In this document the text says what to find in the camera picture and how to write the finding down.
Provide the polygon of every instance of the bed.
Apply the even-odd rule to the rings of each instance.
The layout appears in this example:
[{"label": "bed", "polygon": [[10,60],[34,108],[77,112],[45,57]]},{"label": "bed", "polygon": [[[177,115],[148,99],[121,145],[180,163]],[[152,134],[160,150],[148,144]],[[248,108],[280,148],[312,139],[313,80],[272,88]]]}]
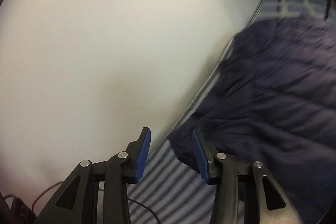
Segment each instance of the bed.
[{"label": "bed", "polygon": [[[311,16],[323,18],[326,0],[262,0],[248,25],[273,18]],[[330,19],[336,19],[334,9]],[[223,51],[217,66],[194,97],[185,112],[169,131],[181,126],[206,97],[219,78],[218,66],[222,60],[230,57],[232,41]],[[208,186],[200,175],[180,162],[165,138],[159,147],[149,156],[142,180],[137,185],[128,185],[128,196],[156,212],[163,224],[173,223],[209,223],[213,207],[216,186]],[[244,222],[244,204],[239,203],[239,223]],[[152,214],[135,203],[129,203],[133,224],[155,224]]]}]

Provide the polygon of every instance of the white wall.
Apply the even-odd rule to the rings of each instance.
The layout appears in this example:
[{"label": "white wall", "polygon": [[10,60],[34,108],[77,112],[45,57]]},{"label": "white wall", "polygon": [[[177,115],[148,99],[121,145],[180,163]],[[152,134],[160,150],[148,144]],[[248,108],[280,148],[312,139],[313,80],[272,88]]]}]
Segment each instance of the white wall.
[{"label": "white wall", "polygon": [[259,2],[4,0],[2,192],[31,205],[81,160],[124,150],[143,126],[155,146]]}]

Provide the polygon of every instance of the blanket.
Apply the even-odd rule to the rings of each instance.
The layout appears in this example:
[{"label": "blanket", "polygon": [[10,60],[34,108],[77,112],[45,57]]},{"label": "blanket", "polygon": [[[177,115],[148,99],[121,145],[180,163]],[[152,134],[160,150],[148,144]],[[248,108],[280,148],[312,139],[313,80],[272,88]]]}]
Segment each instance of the blanket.
[{"label": "blanket", "polygon": [[169,136],[198,170],[191,132],[245,163],[261,160],[306,224],[336,197],[336,26],[316,18],[255,23],[236,35],[221,76]]}]

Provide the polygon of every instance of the black cable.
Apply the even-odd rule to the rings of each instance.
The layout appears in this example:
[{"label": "black cable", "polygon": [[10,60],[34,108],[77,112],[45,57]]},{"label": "black cable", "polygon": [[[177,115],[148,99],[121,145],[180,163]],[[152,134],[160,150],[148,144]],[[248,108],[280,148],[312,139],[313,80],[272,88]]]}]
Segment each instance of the black cable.
[{"label": "black cable", "polygon": [[324,17],[325,20],[327,20],[329,17],[330,7],[331,7],[331,0],[327,0],[327,8],[325,9],[325,17]]},{"label": "black cable", "polygon": [[[51,185],[51,186],[50,186],[48,189],[46,189],[44,192],[42,192],[42,193],[35,199],[35,201],[33,202],[32,206],[31,206],[31,210],[34,212],[34,207],[35,207],[36,203],[39,201],[39,199],[40,199],[41,197],[43,197],[43,196],[44,196],[48,191],[50,191],[52,188],[54,188],[54,187],[56,187],[56,186],[62,184],[63,182],[64,182],[64,181],[57,182],[57,183]],[[15,198],[14,195],[7,195],[7,196],[4,197],[4,199],[6,199],[6,198],[10,198],[10,197],[14,197],[14,198]],[[152,209],[148,208],[146,205],[144,205],[144,204],[142,204],[142,203],[140,203],[140,202],[137,202],[137,201],[134,200],[134,199],[131,199],[131,198],[127,198],[127,199],[128,199],[129,201],[131,201],[131,202],[134,202],[134,203],[136,203],[136,204],[138,204],[138,205],[144,207],[144,208],[147,209],[148,211],[150,211],[150,212],[153,214],[153,216],[155,217],[155,219],[156,219],[156,221],[158,222],[158,224],[161,224],[161,221],[159,220],[159,218],[157,217],[156,213],[155,213]]]},{"label": "black cable", "polygon": [[150,211],[150,212],[152,213],[152,215],[154,216],[154,218],[156,219],[157,223],[158,223],[158,224],[161,224],[160,219],[157,217],[156,213],[155,213],[151,208],[147,207],[146,205],[144,205],[144,204],[142,204],[142,203],[140,203],[140,202],[138,202],[138,201],[136,201],[136,200],[134,200],[134,199],[131,199],[131,198],[127,198],[127,199],[128,199],[129,201],[131,201],[131,202],[134,202],[134,203],[136,203],[136,204],[138,204],[138,205],[144,207],[146,210]]},{"label": "black cable", "polygon": [[35,207],[37,201],[39,201],[39,199],[40,199],[41,197],[43,197],[47,192],[49,192],[52,188],[54,188],[54,187],[56,187],[56,186],[58,186],[58,185],[60,185],[60,184],[62,184],[62,183],[63,183],[63,181],[57,182],[57,183],[55,183],[54,185],[51,185],[51,186],[50,186],[48,189],[46,189],[44,192],[42,192],[42,194],[40,194],[40,195],[35,199],[35,201],[33,202],[32,206],[31,206],[31,210],[34,212],[34,207]]}]

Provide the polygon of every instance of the blue finger pad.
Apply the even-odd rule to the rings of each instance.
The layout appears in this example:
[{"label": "blue finger pad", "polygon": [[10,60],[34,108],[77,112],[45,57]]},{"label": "blue finger pad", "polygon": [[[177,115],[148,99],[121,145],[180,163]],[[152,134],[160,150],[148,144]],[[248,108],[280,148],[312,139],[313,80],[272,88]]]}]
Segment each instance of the blue finger pad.
[{"label": "blue finger pad", "polygon": [[208,183],[209,177],[210,177],[209,172],[208,172],[209,163],[203,152],[202,146],[198,140],[198,137],[195,131],[192,133],[192,142],[193,142],[193,149],[194,149],[196,160],[197,160],[197,165],[199,168],[199,173],[201,174],[201,178]]},{"label": "blue finger pad", "polygon": [[135,180],[137,183],[143,176],[150,144],[151,144],[151,130],[148,129],[146,132],[146,136],[143,140],[142,147],[140,149],[138,160],[136,162]]}]

